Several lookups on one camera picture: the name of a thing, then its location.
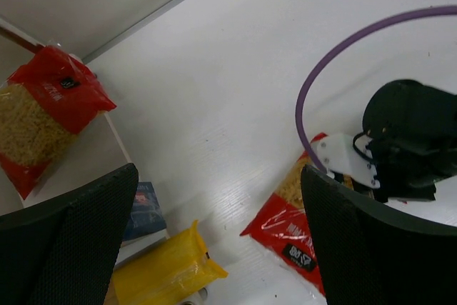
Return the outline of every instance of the white table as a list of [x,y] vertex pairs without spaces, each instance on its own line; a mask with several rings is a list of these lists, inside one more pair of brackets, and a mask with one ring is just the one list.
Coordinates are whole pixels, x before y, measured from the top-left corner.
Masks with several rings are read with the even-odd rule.
[[[457,0],[185,0],[89,64],[119,105],[116,128],[154,182],[169,227],[199,219],[210,255],[230,273],[209,287],[210,304],[322,301],[238,237],[301,153],[293,120],[299,87],[362,26],[449,3]],[[306,101],[308,132],[360,131],[369,98],[392,79],[457,93],[457,19],[436,23],[398,26],[341,55]],[[409,209],[433,216],[445,203],[457,208],[452,192]],[[435,219],[453,221],[443,216]]]

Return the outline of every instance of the pasta bag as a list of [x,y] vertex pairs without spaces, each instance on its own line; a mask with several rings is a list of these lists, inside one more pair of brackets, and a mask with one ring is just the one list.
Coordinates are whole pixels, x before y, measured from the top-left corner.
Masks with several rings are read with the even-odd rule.
[[23,199],[100,113],[115,109],[95,75],[46,46],[0,89],[0,166]]
[[[313,141],[325,136],[319,134]],[[301,195],[301,170],[310,163],[308,154],[303,152],[240,236],[249,235],[272,250],[325,296]],[[341,181],[353,188],[350,176],[341,175]]]
[[218,278],[227,277],[197,232],[197,221],[113,273],[119,305],[175,305]]

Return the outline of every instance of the yellow package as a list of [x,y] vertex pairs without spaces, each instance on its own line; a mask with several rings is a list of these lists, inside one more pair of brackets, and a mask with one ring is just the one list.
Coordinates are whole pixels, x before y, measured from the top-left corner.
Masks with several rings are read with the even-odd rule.
[[119,305],[175,305],[218,278],[227,277],[197,232],[190,229],[113,273]]

